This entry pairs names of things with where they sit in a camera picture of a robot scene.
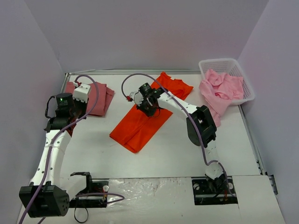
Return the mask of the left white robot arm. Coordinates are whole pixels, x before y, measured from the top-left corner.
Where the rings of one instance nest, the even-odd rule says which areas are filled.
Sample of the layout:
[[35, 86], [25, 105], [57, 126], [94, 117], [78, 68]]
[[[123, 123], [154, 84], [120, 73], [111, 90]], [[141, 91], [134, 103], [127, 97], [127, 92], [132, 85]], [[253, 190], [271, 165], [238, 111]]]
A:
[[28, 186], [20, 188], [19, 197], [25, 207], [20, 218], [63, 217], [71, 200], [79, 193], [89, 195], [94, 183], [89, 172], [74, 172], [63, 186], [60, 173], [65, 151], [76, 123], [87, 116], [87, 93], [60, 93], [55, 96], [56, 115], [48, 120], [46, 142], [37, 171]]

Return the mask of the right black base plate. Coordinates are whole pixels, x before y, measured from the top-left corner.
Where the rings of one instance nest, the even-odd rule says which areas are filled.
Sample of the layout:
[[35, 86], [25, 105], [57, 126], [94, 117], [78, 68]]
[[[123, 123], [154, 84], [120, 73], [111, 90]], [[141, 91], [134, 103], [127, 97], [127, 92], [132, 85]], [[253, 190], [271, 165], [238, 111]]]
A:
[[192, 178], [192, 190], [195, 205], [238, 204], [232, 178], [214, 182], [207, 177]]

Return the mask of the light pink t shirt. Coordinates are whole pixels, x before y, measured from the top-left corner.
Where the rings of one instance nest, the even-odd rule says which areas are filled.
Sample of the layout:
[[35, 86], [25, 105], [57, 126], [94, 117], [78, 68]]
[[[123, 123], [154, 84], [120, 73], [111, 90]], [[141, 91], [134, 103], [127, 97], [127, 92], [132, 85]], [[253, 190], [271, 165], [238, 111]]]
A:
[[215, 125], [221, 125], [221, 117], [234, 100], [244, 97], [243, 77], [234, 77], [228, 73], [217, 73], [208, 69], [205, 78], [199, 84], [199, 90], [213, 117]]

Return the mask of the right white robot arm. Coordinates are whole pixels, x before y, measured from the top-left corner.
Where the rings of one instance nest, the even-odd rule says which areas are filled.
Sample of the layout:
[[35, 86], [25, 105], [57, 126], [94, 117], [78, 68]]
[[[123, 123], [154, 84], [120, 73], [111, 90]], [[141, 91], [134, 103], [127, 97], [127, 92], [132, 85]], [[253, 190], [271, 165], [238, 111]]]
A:
[[143, 84], [136, 93], [131, 93], [130, 97], [137, 109], [148, 117], [157, 110], [166, 109], [182, 118], [186, 122], [189, 140], [202, 149], [208, 189], [214, 193], [223, 189], [225, 176], [216, 148], [217, 127], [208, 107], [189, 104], [163, 87], [155, 89], [148, 83]]

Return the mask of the white plastic basket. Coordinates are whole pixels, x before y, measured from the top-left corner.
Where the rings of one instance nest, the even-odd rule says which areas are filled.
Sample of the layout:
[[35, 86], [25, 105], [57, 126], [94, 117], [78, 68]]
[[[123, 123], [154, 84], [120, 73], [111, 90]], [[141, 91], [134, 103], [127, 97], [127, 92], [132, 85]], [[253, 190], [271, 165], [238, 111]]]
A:
[[217, 73], [228, 73], [233, 77], [243, 78], [243, 99], [233, 100], [231, 105], [241, 105], [245, 102], [255, 99], [253, 88], [247, 79], [245, 72], [240, 67], [239, 63], [233, 58], [219, 58], [219, 59], [207, 59], [199, 62], [199, 69], [201, 76], [204, 79], [205, 73], [208, 69], [213, 69]]

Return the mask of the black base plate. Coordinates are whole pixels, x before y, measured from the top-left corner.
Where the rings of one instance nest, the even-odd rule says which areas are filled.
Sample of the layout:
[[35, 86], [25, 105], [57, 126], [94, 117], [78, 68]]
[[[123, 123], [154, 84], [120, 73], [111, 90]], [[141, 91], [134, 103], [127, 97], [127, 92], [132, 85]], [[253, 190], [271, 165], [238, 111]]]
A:
[[[109, 181], [95, 180], [90, 185], [89, 189], [84, 189], [76, 194], [83, 195], [88, 193], [104, 193], [108, 192]], [[79, 198], [73, 198], [70, 201], [70, 208], [106, 208], [107, 196], [82, 196]]]
[[192, 178], [192, 190], [195, 205], [238, 204], [232, 178], [214, 182], [207, 177]]

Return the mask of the dusty red folded t shirt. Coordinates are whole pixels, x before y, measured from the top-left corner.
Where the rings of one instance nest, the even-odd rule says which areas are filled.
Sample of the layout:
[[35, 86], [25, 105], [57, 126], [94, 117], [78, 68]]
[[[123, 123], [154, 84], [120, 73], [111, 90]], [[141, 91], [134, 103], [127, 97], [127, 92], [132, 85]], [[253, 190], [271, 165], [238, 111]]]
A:
[[[96, 117], [103, 117], [106, 115], [106, 112], [112, 102], [112, 99], [114, 97], [114, 91], [108, 88], [106, 84], [102, 84], [99, 82], [95, 82], [95, 83], [99, 89], [99, 97], [95, 107], [92, 109], [89, 115], [96, 116]], [[96, 101], [95, 85], [94, 83], [89, 85], [90, 85], [90, 93], [88, 95], [88, 104], [87, 104], [86, 112], [88, 112], [93, 107]]]

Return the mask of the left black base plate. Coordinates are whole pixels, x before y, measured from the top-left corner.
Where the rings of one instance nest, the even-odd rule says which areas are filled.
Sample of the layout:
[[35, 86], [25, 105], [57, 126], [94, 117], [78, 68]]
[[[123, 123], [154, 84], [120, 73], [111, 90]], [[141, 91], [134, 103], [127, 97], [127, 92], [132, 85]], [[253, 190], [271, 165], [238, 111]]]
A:
[[[89, 189], [84, 189], [76, 194], [83, 195], [88, 193], [104, 193], [108, 192], [109, 181], [95, 180], [90, 185]], [[79, 198], [73, 198], [70, 201], [70, 208], [106, 208], [107, 196], [82, 196]]]

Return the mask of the orange t shirt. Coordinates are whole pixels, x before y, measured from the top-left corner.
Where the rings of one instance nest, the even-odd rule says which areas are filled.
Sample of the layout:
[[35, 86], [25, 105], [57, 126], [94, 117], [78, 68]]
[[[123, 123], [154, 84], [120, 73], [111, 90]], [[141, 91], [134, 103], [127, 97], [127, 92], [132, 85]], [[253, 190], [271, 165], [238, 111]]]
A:
[[[157, 81], [176, 97], [185, 100], [193, 90], [181, 79], [172, 79], [162, 72]], [[138, 153], [149, 142], [154, 134], [168, 120], [172, 113], [168, 110], [156, 112], [154, 117], [147, 117], [133, 106], [109, 137], [132, 153]]]

